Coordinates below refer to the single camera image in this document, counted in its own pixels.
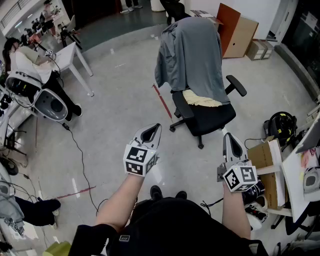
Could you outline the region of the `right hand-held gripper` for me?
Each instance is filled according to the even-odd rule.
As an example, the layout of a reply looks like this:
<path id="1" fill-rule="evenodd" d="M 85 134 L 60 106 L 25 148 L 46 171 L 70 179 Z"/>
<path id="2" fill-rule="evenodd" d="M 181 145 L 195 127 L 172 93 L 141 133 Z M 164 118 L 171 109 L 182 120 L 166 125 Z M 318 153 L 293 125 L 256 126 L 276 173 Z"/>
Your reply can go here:
<path id="1" fill-rule="evenodd" d="M 222 154 L 236 160 L 217 167 L 217 182 L 224 181 L 230 192 L 246 192 L 258 183 L 256 167 L 247 159 L 247 148 L 230 132 L 223 137 Z"/>

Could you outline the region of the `black armrest office chair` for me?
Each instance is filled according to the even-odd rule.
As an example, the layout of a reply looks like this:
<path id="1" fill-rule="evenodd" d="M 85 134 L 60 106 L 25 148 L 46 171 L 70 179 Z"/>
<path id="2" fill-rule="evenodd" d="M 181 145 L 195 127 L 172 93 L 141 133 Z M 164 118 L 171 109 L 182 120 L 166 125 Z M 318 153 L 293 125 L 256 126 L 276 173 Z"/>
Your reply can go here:
<path id="1" fill-rule="evenodd" d="M 176 127 L 186 124 L 190 133 L 198 138 L 198 148 L 203 149 L 202 136 L 216 130 L 222 130 L 226 124 L 236 117 L 232 104 L 218 107 L 189 105 L 182 91 L 171 91 L 173 102 L 176 106 L 174 115 L 180 118 L 178 122 L 170 125 L 169 130 L 175 132 Z"/>

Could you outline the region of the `grey shirt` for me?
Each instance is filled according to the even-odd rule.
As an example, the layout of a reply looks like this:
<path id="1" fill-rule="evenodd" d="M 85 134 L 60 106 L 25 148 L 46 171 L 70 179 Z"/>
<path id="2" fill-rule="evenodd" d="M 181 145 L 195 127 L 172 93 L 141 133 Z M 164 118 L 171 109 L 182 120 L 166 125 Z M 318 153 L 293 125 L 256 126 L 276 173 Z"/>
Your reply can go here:
<path id="1" fill-rule="evenodd" d="M 155 82 L 168 83 L 174 92 L 191 89 L 197 96 L 222 105 L 230 103 L 222 74 L 222 46 L 214 24 L 204 17 L 187 17 L 162 33 Z"/>

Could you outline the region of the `light grey black-legged chair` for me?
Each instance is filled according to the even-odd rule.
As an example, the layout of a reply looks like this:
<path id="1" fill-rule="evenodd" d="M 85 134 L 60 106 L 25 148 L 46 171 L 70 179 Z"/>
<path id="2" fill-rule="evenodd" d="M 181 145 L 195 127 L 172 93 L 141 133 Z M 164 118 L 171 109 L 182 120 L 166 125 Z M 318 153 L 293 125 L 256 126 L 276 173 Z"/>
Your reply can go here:
<path id="1" fill-rule="evenodd" d="M 72 16 L 70 22 L 64 26 L 59 25 L 58 28 L 60 30 L 60 32 L 71 32 L 72 30 L 74 30 L 76 27 L 76 18 L 75 15 Z"/>

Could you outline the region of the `cream crumpled cloth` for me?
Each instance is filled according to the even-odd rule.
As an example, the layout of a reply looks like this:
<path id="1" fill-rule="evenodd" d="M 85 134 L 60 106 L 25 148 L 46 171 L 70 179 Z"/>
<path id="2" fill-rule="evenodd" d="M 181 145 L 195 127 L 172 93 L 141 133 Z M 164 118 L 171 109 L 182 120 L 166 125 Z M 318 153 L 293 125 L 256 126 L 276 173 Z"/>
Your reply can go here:
<path id="1" fill-rule="evenodd" d="M 196 95 L 191 89 L 186 89 L 182 92 L 184 99 L 188 105 L 203 106 L 203 107 L 219 107 L 221 102 L 211 99 L 209 97 L 202 97 Z"/>

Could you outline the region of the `white sneaker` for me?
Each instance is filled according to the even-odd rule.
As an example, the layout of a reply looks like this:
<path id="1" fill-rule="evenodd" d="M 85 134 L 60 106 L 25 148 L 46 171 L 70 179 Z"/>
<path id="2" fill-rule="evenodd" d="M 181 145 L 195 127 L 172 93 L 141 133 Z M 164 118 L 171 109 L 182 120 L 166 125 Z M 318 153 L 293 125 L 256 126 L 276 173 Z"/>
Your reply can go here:
<path id="1" fill-rule="evenodd" d="M 268 203 L 264 195 L 259 196 L 255 201 L 245 206 L 251 231 L 257 231 L 262 228 L 263 223 L 269 216 L 267 209 Z"/>

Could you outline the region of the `white office desk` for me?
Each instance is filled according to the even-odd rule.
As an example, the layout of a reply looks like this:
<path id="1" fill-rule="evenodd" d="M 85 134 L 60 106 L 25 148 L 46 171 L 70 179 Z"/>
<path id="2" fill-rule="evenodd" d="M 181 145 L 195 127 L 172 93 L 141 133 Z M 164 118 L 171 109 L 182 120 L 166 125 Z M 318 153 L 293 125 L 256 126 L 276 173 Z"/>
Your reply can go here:
<path id="1" fill-rule="evenodd" d="M 311 153 L 310 149 L 302 153 L 296 153 L 295 147 L 282 165 L 288 190 L 291 216 L 293 221 L 296 222 L 310 203 L 305 201 L 304 198 L 304 176 L 307 169 L 319 165 L 317 153 Z"/>

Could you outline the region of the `dark grey laptop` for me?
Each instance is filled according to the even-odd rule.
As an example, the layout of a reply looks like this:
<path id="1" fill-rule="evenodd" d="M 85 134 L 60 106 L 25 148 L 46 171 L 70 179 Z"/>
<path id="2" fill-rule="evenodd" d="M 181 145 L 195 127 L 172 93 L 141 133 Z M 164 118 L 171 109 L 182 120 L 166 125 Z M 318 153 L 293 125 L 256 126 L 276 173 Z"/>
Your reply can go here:
<path id="1" fill-rule="evenodd" d="M 315 120 L 313 122 L 310 129 L 307 131 L 305 136 L 296 146 L 295 152 L 297 154 L 306 152 L 307 150 L 317 147 L 319 143 L 320 143 L 320 119 Z"/>

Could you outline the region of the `person's black shirt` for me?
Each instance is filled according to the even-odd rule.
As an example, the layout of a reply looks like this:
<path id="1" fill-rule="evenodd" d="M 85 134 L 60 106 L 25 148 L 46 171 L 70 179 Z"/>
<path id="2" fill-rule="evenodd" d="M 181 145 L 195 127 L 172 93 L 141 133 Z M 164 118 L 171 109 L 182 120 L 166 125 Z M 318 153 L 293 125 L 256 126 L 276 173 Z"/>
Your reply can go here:
<path id="1" fill-rule="evenodd" d="M 79 225 L 68 256 L 268 256 L 259 240 L 241 238 L 190 200 L 167 197 L 137 206 L 120 232 Z"/>

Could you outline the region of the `white shell with grey hollow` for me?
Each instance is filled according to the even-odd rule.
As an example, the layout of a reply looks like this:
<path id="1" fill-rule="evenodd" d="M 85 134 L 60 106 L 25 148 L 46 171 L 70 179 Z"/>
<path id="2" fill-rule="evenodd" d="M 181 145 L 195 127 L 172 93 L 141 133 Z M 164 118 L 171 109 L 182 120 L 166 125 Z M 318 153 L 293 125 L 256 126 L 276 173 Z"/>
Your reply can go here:
<path id="1" fill-rule="evenodd" d="M 35 94 L 33 107 L 44 117 L 55 122 L 65 120 L 68 115 L 68 108 L 64 101 L 47 88 Z"/>

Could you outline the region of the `white rectangular table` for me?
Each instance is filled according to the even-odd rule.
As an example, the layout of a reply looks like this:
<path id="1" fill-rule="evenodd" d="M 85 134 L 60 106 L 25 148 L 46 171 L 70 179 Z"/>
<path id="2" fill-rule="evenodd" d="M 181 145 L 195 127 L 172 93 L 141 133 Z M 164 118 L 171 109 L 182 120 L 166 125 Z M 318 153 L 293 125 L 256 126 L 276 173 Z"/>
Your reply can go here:
<path id="1" fill-rule="evenodd" d="M 87 95 L 93 97 L 94 91 L 87 84 L 87 82 L 84 80 L 82 75 L 79 73 L 79 71 L 73 64 L 75 56 L 78 57 L 89 76 L 92 77 L 94 74 L 75 42 L 58 51 L 56 53 L 55 62 L 61 71 L 69 69 L 73 73 L 75 78 L 78 80 L 78 82 L 82 85 L 82 87 L 86 90 Z"/>

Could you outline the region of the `white round bin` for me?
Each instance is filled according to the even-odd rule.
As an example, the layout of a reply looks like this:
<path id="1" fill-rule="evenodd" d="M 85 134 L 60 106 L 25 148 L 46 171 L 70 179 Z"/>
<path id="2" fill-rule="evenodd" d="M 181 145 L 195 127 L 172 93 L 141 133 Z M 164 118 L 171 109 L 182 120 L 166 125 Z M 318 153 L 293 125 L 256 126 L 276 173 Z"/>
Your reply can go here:
<path id="1" fill-rule="evenodd" d="M 165 8 L 163 7 L 160 0 L 150 0 L 151 10 L 153 12 L 164 12 Z"/>

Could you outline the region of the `stack of wood sample boards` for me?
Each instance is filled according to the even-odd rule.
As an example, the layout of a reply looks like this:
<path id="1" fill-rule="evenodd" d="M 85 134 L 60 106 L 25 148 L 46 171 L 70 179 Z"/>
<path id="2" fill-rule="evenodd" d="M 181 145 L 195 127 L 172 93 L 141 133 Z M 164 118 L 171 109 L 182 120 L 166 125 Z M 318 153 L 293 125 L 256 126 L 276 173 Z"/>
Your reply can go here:
<path id="1" fill-rule="evenodd" d="M 189 14 L 193 17 L 201 17 L 201 18 L 209 19 L 213 24 L 215 24 L 217 26 L 223 25 L 223 23 L 219 19 L 217 19 L 215 16 L 213 16 L 212 14 L 210 14 L 206 11 L 190 10 Z"/>

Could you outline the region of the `dark glass door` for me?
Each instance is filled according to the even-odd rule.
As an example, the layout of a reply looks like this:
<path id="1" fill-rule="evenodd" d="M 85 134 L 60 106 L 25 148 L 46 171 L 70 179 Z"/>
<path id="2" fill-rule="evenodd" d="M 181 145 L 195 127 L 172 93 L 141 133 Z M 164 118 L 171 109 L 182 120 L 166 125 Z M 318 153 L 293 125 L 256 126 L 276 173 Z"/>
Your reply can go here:
<path id="1" fill-rule="evenodd" d="M 320 79 L 320 0 L 298 0 L 282 43 L 314 79 Z"/>

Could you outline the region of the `white shell with dark interior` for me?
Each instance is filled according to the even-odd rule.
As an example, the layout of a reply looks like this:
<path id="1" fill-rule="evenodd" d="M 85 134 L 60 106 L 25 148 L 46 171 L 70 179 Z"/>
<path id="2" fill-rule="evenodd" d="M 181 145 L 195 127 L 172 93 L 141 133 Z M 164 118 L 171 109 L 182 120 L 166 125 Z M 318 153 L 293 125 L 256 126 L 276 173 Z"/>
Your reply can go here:
<path id="1" fill-rule="evenodd" d="M 25 97 L 32 104 L 35 95 L 42 89 L 42 82 L 24 72 L 16 72 L 9 75 L 5 81 L 5 86 L 14 94 Z"/>

